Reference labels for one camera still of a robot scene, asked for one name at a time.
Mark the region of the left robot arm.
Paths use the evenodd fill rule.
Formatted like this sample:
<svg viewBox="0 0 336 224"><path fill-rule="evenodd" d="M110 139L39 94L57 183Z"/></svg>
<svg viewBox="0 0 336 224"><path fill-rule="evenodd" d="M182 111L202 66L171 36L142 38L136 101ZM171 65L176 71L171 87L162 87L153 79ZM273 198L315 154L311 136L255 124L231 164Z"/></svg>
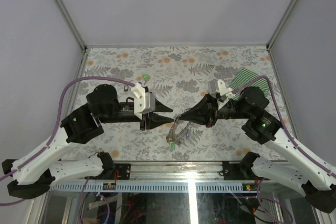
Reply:
<svg viewBox="0 0 336 224"><path fill-rule="evenodd" d="M103 124L138 123L151 130L173 122L161 116L173 109L162 104L147 88L136 84L129 101L119 102L117 90L109 84L97 86L87 102L65 117L49 139L20 159L2 162L5 175L12 177L8 194L23 200L39 197L58 183L78 178L113 179L116 165L108 152L80 161L62 161L63 156L83 147L104 133Z"/></svg>

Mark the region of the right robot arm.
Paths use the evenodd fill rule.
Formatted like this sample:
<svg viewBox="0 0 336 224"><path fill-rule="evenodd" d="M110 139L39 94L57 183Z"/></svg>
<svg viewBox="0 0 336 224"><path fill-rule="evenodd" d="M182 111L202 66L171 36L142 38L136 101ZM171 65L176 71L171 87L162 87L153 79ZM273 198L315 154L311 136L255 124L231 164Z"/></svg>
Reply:
<svg viewBox="0 0 336 224"><path fill-rule="evenodd" d="M266 111L269 100L258 87L245 88L238 100L228 99L218 105L211 95L205 95L180 119L206 127L218 120L245 119L241 127L245 134L260 145L280 154L292 167L277 165L261 155L249 152L241 160L240 175L266 178L291 188L310 205L328 214L335 210L335 166L324 161L298 142L276 117Z"/></svg>

